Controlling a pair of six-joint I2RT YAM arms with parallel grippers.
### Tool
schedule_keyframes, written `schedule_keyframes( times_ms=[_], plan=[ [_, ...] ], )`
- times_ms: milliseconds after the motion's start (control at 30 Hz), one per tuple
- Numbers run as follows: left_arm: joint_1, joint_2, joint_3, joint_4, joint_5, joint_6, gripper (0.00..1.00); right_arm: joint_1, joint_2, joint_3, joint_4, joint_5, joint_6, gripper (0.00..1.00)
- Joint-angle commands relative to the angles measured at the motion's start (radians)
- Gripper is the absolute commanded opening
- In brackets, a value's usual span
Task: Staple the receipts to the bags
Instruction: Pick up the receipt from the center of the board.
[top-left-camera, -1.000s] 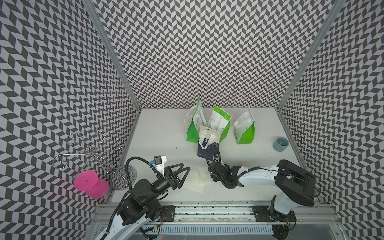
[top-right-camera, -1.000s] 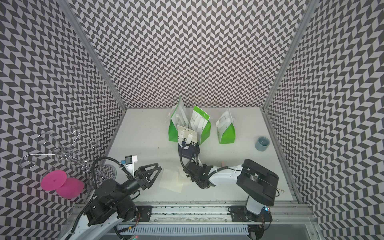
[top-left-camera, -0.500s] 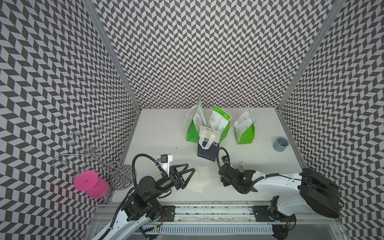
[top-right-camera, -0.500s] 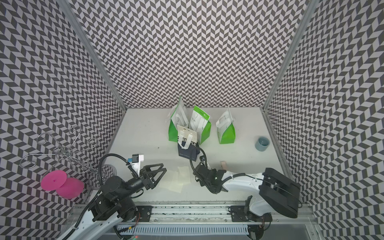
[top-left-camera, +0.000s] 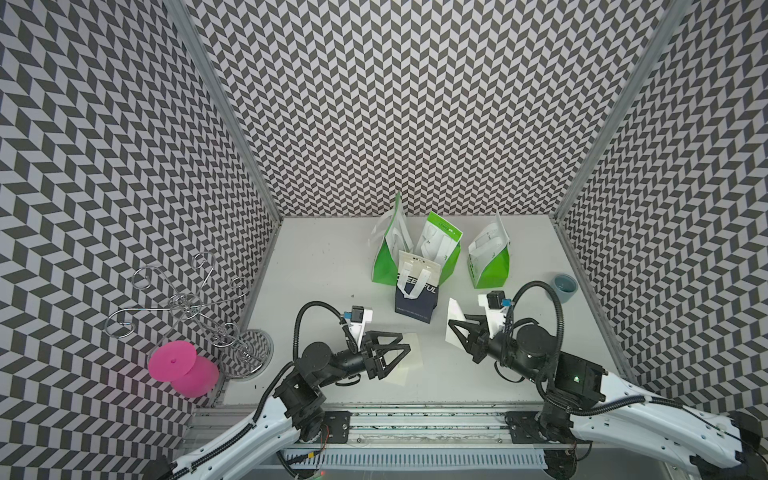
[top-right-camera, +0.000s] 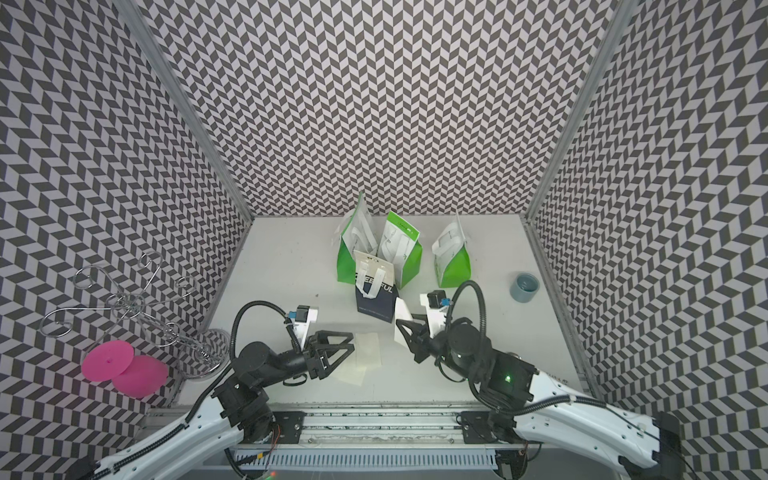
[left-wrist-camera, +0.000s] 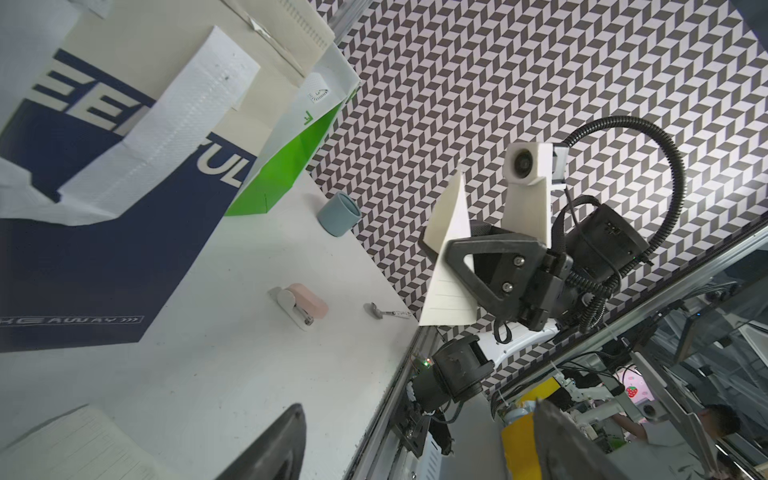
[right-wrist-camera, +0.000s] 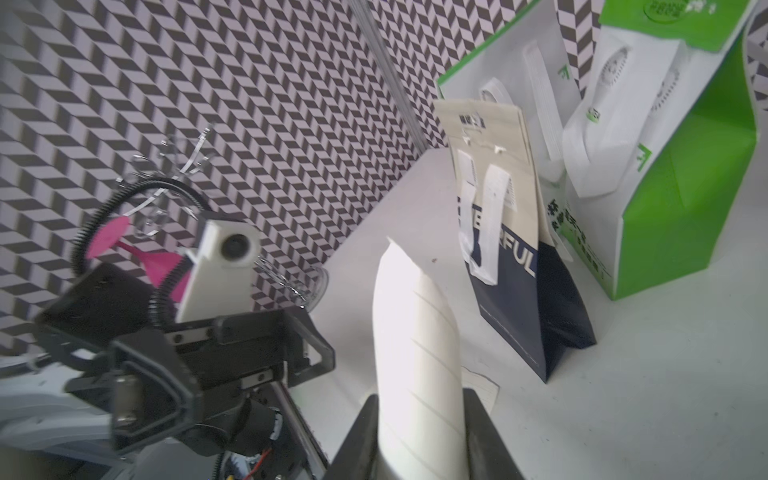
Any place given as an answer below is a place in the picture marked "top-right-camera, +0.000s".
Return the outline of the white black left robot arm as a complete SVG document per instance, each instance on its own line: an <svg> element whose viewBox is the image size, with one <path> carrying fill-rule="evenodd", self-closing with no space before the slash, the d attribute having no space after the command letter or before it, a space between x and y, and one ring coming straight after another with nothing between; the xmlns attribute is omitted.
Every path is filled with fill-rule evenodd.
<svg viewBox="0 0 768 480"><path fill-rule="evenodd" d="M261 341L236 347L245 313L268 308L283 320L291 348L275 353ZM197 398L185 416L128 449L100 461L82 458L66 471L67 479L177 479L242 441L268 438L276 424L266 388L301 375L324 379L353 352L353 335L320 330L304 342L294 333L314 310L301 305L286 312L263 300L246 303L230 333L229 364Z"/></svg>

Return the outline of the navy and cream tote bag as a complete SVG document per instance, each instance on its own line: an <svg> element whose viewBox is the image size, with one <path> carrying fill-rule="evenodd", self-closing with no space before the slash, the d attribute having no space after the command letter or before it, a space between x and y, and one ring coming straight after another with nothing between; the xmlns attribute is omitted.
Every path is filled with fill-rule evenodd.
<svg viewBox="0 0 768 480"><path fill-rule="evenodd" d="M374 255L355 253L355 299L357 311L391 323L399 296L391 263Z"/></svg>

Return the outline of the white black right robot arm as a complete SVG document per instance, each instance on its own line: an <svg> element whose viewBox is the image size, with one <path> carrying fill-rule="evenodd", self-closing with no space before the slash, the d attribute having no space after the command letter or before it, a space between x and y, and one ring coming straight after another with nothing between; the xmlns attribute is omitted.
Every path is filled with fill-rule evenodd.
<svg viewBox="0 0 768 480"><path fill-rule="evenodd" d="M432 359L445 378L468 385L498 441L552 444L631 479L682 478L687 463L677 417L621 409L495 349L475 281L463 282L452 297L433 290L422 305L424 313L413 314L403 300L395 302L404 343L415 362Z"/></svg>

